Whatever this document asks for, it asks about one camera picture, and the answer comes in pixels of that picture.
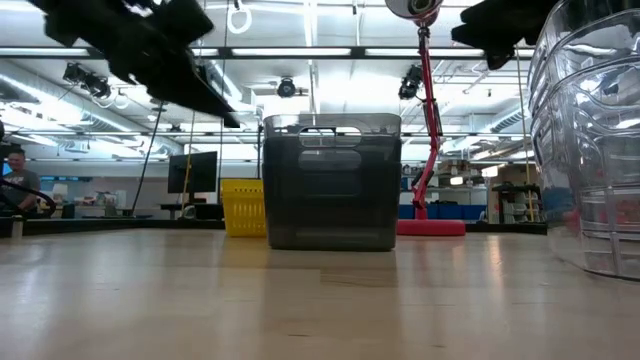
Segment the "computer monitor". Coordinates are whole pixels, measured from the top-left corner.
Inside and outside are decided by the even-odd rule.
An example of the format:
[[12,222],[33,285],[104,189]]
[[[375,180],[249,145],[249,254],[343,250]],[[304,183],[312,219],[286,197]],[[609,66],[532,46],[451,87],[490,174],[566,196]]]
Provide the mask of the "computer monitor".
[[[188,155],[178,155],[169,158],[169,194],[181,194],[187,176]],[[215,192],[217,185],[218,152],[191,154],[191,170],[187,193],[189,202],[194,202],[197,192]]]

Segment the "wooden floor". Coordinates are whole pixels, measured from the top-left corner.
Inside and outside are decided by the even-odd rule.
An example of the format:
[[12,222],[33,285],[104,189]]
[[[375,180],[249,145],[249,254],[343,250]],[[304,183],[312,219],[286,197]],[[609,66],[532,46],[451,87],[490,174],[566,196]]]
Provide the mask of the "wooden floor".
[[270,251],[224,232],[0,243],[0,359],[611,360],[640,354],[640,284],[541,236]]

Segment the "yellow basket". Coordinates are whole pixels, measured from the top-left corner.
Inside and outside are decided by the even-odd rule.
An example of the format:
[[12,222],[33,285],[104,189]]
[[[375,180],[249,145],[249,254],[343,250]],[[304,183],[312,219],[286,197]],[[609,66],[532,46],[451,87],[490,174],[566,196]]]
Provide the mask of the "yellow basket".
[[267,236],[262,180],[222,179],[220,194],[227,235]]

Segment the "man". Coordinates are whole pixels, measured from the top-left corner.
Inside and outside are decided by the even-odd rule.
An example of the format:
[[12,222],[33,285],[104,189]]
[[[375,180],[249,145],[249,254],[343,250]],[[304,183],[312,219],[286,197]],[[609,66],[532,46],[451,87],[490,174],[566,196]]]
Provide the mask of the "man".
[[[8,163],[11,172],[4,176],[4,179],[10,183],[20,185],[29,189],[40,191],[40,177],[33,171],[24,168],[26,159],[24,150],[20,148],[12,149],[9,152]],[[24,211],[36,211],[36,199],[33,194],[29,194],[22,190],[14,189],[4,185],[2,192],[11,201]],[[10,210],[7,205],[0,204],[4,210]]]

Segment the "gray plastic bin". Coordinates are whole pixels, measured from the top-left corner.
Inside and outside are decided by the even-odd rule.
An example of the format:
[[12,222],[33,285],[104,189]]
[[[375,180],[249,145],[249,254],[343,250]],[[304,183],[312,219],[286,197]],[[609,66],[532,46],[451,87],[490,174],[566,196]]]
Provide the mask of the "gray plastic bin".
[[263,169],[271,247],[392,249],[400,121],[391,114],[267,118]]

